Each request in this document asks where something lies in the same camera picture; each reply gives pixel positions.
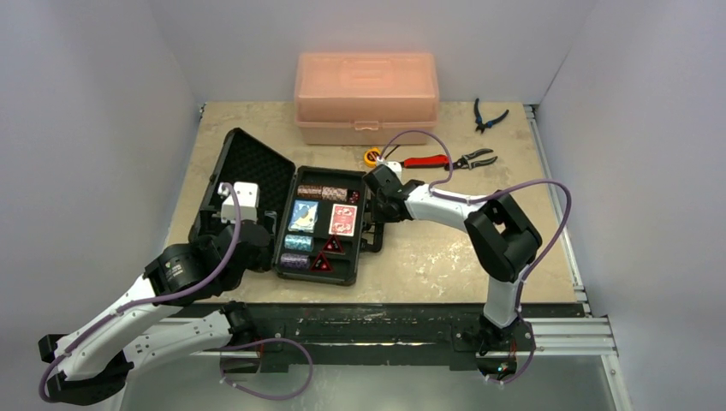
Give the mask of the black poker set case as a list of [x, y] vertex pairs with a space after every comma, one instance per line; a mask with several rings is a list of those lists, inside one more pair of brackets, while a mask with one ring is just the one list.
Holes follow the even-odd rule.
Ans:
[[271, 234], [259, 265], [281, 278], [349, 286], [360, 255], [383, 247], [384, 224], [372, 221], [363, 172], [298, 166], [240, 128], [224, 138], [190, 241], [223, 231], [222, 182], [257, 185], [259, 223]]

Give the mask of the orange black poker chip roll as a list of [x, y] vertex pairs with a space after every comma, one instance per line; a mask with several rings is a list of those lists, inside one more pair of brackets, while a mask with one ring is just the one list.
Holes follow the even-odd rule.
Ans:
[[323, 187], [319, 185], [300, 185], [296, 188], [296, 195], [301, 198], [321, 200]]

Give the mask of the tan blue poker chip roll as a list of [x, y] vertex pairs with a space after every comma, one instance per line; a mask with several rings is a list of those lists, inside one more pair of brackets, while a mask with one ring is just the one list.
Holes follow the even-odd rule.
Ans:
[[321, 189], [321, 198], [323, 200], [345, 203], [348, 201], [348, 190], [346, 188], [323, 186]]

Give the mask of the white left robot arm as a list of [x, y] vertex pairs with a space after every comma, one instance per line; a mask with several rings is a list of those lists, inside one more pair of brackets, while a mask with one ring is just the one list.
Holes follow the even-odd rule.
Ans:
[[268, 229], [257, 222], [257, 184], [224, 182], [217, 192], [223, 199], [219, 234], [165, 248], [96, 318], [68, 335], [39, 341], [48, 365], [38, 388], [44, 402], [97, 404], [123, 390], [130, 378], [170, 360], [253, 344], [255, 327], [242, 303], [166, 331], [155, 327], [196, 301], [238, 287], [271, 242]]

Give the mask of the triangular all-in button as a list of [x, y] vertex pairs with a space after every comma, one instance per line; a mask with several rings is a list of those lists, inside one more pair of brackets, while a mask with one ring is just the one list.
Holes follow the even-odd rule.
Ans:
[[336, 235], [331, 235], [324, 244], [322, 251], [324, 253], [345, 254], [344, 248]]
[[319, 253], [310, 264], [309, 270], [312, 272], [332, 272], [333, 268], [325, 253]]

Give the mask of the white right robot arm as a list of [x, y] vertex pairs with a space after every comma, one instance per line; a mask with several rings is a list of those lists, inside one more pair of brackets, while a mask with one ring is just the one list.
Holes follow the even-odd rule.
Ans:
[[501, 348], [515, 334], [524, 274], [538, 255], [543, 239], [515, 199], [499, 190], [489, 196], [466, 196], [437, 190], [420, 180], [402, 182], [387, 165], [366, 173], [376, 222], [427, 221], [467, 234], [489, 276], [480, 335], [491, 348]]

